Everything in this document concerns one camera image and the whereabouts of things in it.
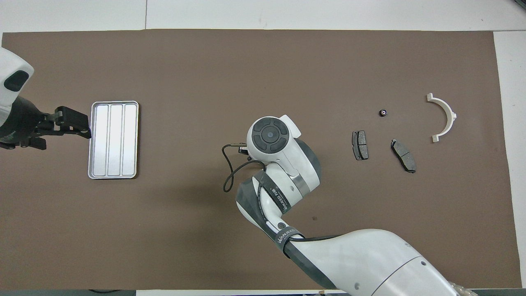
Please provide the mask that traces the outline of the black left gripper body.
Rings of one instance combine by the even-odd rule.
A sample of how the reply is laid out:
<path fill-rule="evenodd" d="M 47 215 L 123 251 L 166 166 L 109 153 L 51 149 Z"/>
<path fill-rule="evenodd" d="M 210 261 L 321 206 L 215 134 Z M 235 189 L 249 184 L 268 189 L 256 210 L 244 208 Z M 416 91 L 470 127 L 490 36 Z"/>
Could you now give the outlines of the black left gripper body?
<path fill-rule="evenodd" d="M 62 136 L 54 130 L 55 123 L 47 120 L 47 113 L 41 112 L 32 102 L 18 96 L 11 105 L 11 112 L 0 128 L 1 148 L 12 150 L 17 146 L 46 149 L 42 136 Z"/>

